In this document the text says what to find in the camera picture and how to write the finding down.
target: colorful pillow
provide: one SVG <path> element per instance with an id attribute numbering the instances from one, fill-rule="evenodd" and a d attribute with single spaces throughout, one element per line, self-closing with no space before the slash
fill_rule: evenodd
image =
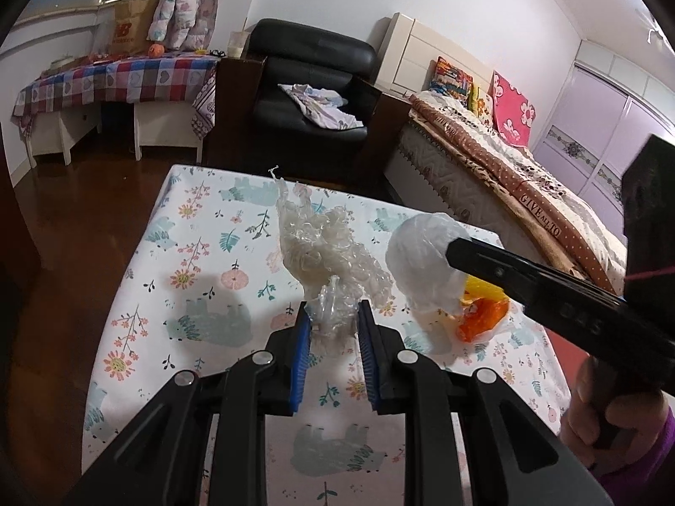
<path id="1" fill-rule="evenodd" d="M 486 127 L 492 128 L 492 97 L 485 93 L 482 87 L 476 84 L 471 89 L 471 102 L 468 109 L 471 110 L 476 117 Z"/>
<path id="2" fill-rule="evenodd" d="M 472 84 L 473 78 L 469 74 L 452 66 L 443 57 L 439 57 L 436 63 L 436 74 L 431 80 L 429 90 L 455 97 L 466 108 Z"/>
<path id="3" fill-rule="evenodd" d="M 497 72 L 492 82 L 492 97 L 495 124 L 505 143 L 527 146 L 532 121 L 535 119 L 534 106 Z"/>

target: hanging jacket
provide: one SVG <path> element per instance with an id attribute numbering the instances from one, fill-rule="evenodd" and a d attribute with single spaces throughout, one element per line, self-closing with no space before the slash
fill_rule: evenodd
<path id="1" fill-rule="evenodd" d="M 197 20 L 190 29 L 183 45 L 184 49 L 207 49 L 211 43 L 215 28 L 215 17 L 218 9 L 218 0 L 200 0 L 197 10 Z"/>
<path id="2" fill-rule="evenodd" d="M 197 21 L 198 7 L 199 0 L 160 0 L 148 39 L 163 42 L 167 49 L 181 49 Z"/>

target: paper bag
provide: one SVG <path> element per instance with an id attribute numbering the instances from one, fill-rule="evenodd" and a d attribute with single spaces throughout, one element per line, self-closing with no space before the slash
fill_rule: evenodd
<path id="1" fill-rule="evenodd" d="M 153 43 L 147 38 L 158 3 L 159 0 L 125 0 L 115 4 L 115 31 L 110 54 L 147 52 Z"/>

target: black leather armchair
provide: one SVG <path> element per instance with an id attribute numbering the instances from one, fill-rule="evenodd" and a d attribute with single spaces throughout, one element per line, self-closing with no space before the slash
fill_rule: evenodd
<path id="1" fill-rule="evenodd" d="M 240 170 L 333 183 L 370 183 L 382 174 L 408 118 L 410 104 L 368 83 L 375 50 L 365 42 L 304 24 L 264 19 L 251 34 L 249 54 L 265 59 L 251 110 Z M 278 86 L 307 83 L 334 89 L 342 108 L 364 123 L 346 131 L 322 129 L 305 119 Z"/>

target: purple sleeve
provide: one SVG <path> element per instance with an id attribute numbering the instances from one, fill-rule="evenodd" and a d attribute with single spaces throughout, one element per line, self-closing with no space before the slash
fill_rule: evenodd
<path id="1" fill-rule="evenodd" d="M 631 504 L 644 491 L 647 482 L 661 467 L 674 443 L 675 418 L 671 410 L 664 429 L 649 453 L 634 464 L 597 478 L 612 497 L 615 506 Z"/>

